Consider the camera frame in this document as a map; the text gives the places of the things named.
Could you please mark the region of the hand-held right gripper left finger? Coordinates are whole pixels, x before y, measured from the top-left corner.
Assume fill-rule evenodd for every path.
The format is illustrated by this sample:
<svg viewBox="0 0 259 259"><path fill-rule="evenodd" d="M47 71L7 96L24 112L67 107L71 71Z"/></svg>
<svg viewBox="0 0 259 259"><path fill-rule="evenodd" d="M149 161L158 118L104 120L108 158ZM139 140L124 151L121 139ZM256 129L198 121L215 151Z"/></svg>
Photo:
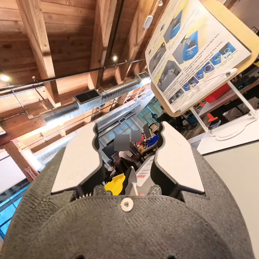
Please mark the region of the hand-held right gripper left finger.
<svg viewBox="0 0 259 259"><path fill-rule="evenodd" d="M51 160L54 182L51 193L75 190L93 193L105 179L105 168L99 152L98 125L87 124Z"/></svg>

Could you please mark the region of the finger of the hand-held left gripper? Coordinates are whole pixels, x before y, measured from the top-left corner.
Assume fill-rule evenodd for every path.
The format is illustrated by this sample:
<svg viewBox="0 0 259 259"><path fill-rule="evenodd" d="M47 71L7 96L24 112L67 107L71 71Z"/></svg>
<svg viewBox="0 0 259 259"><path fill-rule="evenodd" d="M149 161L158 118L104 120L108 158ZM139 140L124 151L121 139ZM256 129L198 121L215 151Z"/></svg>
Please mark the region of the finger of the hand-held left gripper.
<svg viewBox="0 0 259 259"><path fill-rule="evenodd" d="M124 195L138 196L137 176L132 166L125 172Z"/></svg>

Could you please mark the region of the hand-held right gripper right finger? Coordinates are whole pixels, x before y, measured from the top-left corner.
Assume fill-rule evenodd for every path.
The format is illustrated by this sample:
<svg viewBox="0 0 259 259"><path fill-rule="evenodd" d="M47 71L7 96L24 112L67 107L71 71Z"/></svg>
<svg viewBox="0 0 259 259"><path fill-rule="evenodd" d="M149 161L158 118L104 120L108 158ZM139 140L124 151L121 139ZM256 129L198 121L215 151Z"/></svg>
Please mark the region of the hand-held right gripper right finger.
<svg viewBox="0 0 259 259"><path fill-rule="evenodd" d="M178 196L181 191L205 194L191 145L167 122L159 126L151 179L164 196Z"/></svg>

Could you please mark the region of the laminated paper sheet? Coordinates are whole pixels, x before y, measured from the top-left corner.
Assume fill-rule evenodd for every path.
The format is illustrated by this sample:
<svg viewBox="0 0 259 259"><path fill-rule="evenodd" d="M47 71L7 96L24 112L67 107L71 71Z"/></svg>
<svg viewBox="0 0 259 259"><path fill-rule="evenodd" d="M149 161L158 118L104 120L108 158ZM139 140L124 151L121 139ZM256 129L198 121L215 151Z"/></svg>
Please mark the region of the laminated paper sheet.
<svg viewBox="0 0 259 259"><path fill-rule="evenodd" d="M138 194L147 195L151 186L154 185L153 180L151 179L151 166L153 163L155 155L148 157L141 167L137 170L137 191Z"/></svg>

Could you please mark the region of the yellow plastic bin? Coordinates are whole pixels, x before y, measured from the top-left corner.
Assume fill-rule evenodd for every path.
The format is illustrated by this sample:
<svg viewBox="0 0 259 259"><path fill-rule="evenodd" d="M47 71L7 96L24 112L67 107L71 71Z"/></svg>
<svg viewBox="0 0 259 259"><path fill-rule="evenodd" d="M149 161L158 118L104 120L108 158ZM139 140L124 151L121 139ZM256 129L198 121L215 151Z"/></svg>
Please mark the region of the yellow plastic bin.
<svg viewBox="0 0 259 259"><path fill-rule="evenodd" d="M119 174L112 178L110 182L108 182L104 188L106 191L110 191L113 196L118 196L123 189L123 182L125 181L125 175Z"/></svg>

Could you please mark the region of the small blue bin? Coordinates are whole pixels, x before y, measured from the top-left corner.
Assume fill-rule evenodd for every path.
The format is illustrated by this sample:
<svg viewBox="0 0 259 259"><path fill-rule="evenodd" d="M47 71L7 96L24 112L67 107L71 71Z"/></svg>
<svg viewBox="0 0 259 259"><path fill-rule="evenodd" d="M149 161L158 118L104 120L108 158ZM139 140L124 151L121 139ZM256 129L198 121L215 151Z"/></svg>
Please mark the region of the small blue bin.
<svg viewBox="0 0 259 259"><path fill-rule="evenodd" d="M154 137L152 137L152 138L147 142L147 145L150 147L150 146L156 144L157 141L158 141L158 139L159 139L159 135L155 135Z"/></svg>

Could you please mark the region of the computer monitor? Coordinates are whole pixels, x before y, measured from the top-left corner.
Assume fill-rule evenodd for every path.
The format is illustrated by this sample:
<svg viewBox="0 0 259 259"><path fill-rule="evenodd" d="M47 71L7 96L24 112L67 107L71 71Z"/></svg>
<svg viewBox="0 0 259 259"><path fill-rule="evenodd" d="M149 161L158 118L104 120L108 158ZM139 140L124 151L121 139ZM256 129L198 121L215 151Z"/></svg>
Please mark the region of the computer monitor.
<svg viewBox="0 0 259 259"><path fill-rule="evenodd" d="M150 130L150 128L149 128L148 123L146 123L146 124L143 126L143 132L144 132L144 135L145 135L145 138L146 138L146 139L150 139L150 138L152 137L151 130Z"/></svg>

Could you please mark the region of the red plastic bin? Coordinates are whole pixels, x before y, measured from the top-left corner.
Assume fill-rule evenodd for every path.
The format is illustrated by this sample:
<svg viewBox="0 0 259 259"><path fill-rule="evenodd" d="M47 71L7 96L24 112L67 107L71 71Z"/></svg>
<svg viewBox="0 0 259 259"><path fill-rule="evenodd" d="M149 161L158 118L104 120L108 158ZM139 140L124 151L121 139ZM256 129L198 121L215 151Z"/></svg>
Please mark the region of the red plastic bin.
<svg viewBox="0 0 259 259"><path fill-rule="evenodd" d="M212 103L219 99L221 96L223 96L226 92L230 90L230 86L226 83L222 85L220 88L212 92L210 95L208 95L204 100L208 103Z"/></svg>

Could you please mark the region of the black ceiling pipe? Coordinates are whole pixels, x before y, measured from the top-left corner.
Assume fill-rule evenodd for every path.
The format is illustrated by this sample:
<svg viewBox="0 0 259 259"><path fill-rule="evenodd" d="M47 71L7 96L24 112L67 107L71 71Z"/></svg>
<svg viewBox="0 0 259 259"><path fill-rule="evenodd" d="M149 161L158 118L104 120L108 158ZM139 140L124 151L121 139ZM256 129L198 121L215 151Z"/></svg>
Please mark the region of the black ceiling pipe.
<svg viewBox="0 0 259 259"><path fill-rule="evenodd" d="M72 76L77 76L77 75L82 75L82 74L95 72L95 71L99 71L99 70L114 68L114 67L118 67L118 66L125 65L125 64L137 63L137 62L145 61L145 60L146 60L145 58L140 58L140 59L136 59L136 60L132 60L132 61L125 61L125 62L121 62L121 63L115 63L115 64L112 64L112 65L109 65L109 66L102 66L102 67L99 67L99 68L93 68L93 69L90 69L90 70L87 70L87 71L82 71L82 72L79 72L79 73L67 74L65 76L51 77L51 78L41 79L41 80L35 79L32 82L28 82L28 83L25 83L25 84L5 86L5 87L1 87L0 89L1 89L1 91L7 91L7 90L11 90L11 89L20 89L20 88L26 88L26 87L30 87L30 86L39 86L39 85L42 85L44 83L56 81L56 80L59 80L59 79L65 79L65 78L72 77Z"/></svg>

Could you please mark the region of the printed instruction sheet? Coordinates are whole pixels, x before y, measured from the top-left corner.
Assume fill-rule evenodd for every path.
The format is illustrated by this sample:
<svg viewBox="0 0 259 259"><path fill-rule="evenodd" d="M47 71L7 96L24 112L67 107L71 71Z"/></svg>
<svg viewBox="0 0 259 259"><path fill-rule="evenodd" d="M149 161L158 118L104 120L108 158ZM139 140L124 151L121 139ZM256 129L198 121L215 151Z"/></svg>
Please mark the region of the printed instruction sheet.
<svg viewBox="0 0 259 259"><path fill-rule="evenodd" d="M250 56L200 1L169 1L145 50L151 80L173 114L209 95Z"/></svg>

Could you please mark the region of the white document stand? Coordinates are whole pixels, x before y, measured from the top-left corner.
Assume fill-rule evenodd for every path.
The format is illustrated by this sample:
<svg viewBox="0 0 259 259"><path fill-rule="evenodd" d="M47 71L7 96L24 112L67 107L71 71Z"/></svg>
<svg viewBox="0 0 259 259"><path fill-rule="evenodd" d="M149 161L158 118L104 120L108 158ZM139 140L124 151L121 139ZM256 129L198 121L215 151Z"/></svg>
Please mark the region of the white document stand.
<svg viewBox="0 0 259 259"><path fill-rule="evenodd" d="M255 122L258 118L258 112L255 111L255 109L252 108L252 106L249 104L249 102L242 96L242 94L239 92L238 89L235 88L235 86L230 82L232 78L234 78L237 74L243 72L245 69L247 69L256 59L258 56L258 36L254 34L242 21L240 21L235 15L231 13L223 4L221 4L219 1L205 1L202 3L224 26L233 34L235 35L245 46L247 46L251 50L251 56L248 57L246 60L244 60L241 64L237 66L237 72L232 75L230 78L226 79L222 84L218 85L215 89L213 89L209 95L220 88L222 85L227 83L231 89L236 93L236 95L242 100L242 102L248 107L250 110L250 114L252 116L252 119L245 119L244 122L241 123L240 126L237 126L235 128L234 126L231 126L230 129L224 130L224 129L214 129L209 130L203 123L203 121L199 118L195 110L193 109L193 106L196 105L195 103L193 106L190 106L187 110L190 110L193 112L199 123L204 128L205 132L211 137L214 137L217 141L226 141L231 138L236 137L239 135L247 125ZM157 97L157 99L160 101L160 103L163 105L165 111L173 117L182 115L187 110L183 111L182 113L176 113L173 114L168 110L167 103L161 99L161 95L155 88L153 82L151 82L151 88Z"/></svg>

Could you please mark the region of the silver ventilation duct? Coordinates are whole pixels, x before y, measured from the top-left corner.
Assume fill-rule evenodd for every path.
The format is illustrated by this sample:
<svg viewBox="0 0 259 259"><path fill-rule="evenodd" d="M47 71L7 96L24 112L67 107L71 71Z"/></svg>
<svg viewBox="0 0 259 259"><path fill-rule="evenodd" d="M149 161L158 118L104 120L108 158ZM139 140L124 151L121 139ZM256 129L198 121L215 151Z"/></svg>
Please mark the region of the silver ventilation duct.
<svg viewBox="0 0 259 259"><path fill-rule="evenodd" d="M113 86L103 92L91 89L73 96L73 102L40 114L40 118L48 126L56 127L79 115L98 108L107 102L127 94L151 82L147 72L139 73L134 79Z"/></svg>
<svg viewBox="0 0 259 259"><path fill-rule="evenodd" d="M105 115L99 117L98 119L94 120L94 123L97 123L98 127L100 128L101 125L111 122L112 119L119 116L119 118L127 115L129 112L133 111L135 108L137 108L141 104L141 101L135 102L134 100L125 103L124 105L115 108L111 112L106 113Z"/></svg>

